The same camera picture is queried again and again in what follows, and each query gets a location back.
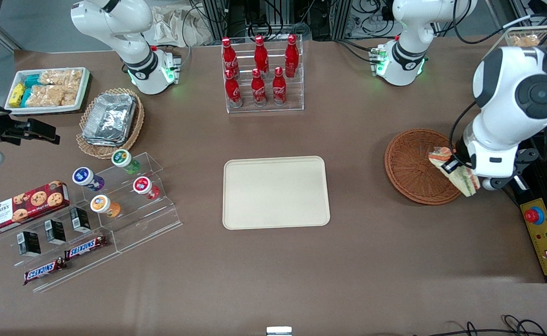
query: emergency stop button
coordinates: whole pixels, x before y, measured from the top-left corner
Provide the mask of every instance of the emergency stop button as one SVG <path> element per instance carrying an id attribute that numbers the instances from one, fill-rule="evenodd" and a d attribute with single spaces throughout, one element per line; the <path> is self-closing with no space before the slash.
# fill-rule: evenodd
<path id="1" fill-rule="evenodd" d="M 540 225 L 545 221 L 545 213 L 540 208 L 533 206 L 524 212 L 524 219 L 535 225 Z"/>

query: yellow control panel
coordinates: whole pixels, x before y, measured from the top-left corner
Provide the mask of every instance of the yellow control panel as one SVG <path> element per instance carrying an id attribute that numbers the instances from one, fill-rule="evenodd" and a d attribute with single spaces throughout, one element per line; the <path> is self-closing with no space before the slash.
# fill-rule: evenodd
<path id="1" fill-rule="evenodd" d="M 524 221 L 531 235 L 536 255 L 542 267 L 542 272 L 547 276 L 547 209 L 542 198 L 521 204 L 520 209 L 524 215 Z"/>

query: aluminum foil container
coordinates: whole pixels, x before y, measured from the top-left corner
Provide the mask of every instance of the aluminum foil container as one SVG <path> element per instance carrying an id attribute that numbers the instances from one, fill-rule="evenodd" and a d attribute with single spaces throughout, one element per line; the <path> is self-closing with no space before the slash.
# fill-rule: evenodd
<path id="1" fill-rule="evenodd" d="M 89 113 L 83 139 L 92 145 L 123 145 L 128 140 L 136 106 L 135 98 L 129 94 L 100 94 Z"/>

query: coca-cola bottle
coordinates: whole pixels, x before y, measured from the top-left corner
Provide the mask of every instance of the coca-cola bottle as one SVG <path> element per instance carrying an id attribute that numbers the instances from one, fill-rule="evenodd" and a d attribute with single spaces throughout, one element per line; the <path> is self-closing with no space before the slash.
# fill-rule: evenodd
<path id="1" fill-rule="evenodd" d="M 282 106 L 286 104 L 286 79 L 284 79 L 284 70 L 281 66 L 275 68 L 275 78 L 273 79 L 273 102 Z"/>
<path id="2" fill-rule="evenodd" d="M 298 68 L 298 48 L 296 47 L 296 35 L 288 36 L 288 46 L 286 47 L 286 77 L 294 78 Z"/>
<path id="3" fill-rule="evenodd" d="M 238 82 L 234 79 L 234 72 L 232 70 L 226 70 L 226 94 L 230 99 L 231 108 L 239 108 L 242 106 L 242 97 L 240 96 L 240 88 Z"/>
<path id="4" fill-rule="evenodd" d="M 234 49 L 232 49 L 230 39 L 227 37 L 222 38 L 222 45 L 224 46 L 224 53 L 222 55 L 224 59 L 224 66 L 226 70 L 232 70 L 234 78 L 238 78 L 240 69 L 238 68 L 238 59 L 235 55 Z"/>
<path id="5" fill-rule="evenodd" d="M 265 106 L 267 105 L 267 96 L 265 96 L 265 82 L 261 78 L 261 71 L 259 69 L 252 70 L 252 98 L 255 100 L 255 105 Z"/>
<path id="6" fill-rule="evenodd" d="M 261 76 L 267 78 L 269 76 L 269 55 L 265 49 L 265 39 L 261 35 L 255 37 L 255 66 L 261 71 Z"/>

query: bottle lid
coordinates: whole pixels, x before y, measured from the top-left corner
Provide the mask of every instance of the bottle lid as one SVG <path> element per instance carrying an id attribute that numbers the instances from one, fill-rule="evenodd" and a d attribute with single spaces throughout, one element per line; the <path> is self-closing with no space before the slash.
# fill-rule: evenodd
<path id="1" fill-rule="evenodd" d="M 132 162 L 132 155 L 126 149 L 118 149 L 111 155 L 111 163 L 116 167 L 126 167 Z"/>
<path id="2" fill-rule="evenodd" d="M 77 185 L 88 185 L 93 180 L 92 170 L 87 167 L 81 167 L 72 174 L 72 181 Z"/>
<path id="3" fill-rule="evenodd" d="M 111 200 L 108 196 L 97 195 L 90 201 L 90 208 L 94 212 L 103 213 L 110 208 Z"/>
<path id="4" fill-rule="evenodd" d="M 144 195 L 147 194 L 149 191 L 151 191 L 153 184 L 151 183 L 151 180 L 146 178 L 145 176 L 141 176 L 134 180 L 134 183 L 132 184 L 132 189 L 136 191 L 137 193 Z"/>

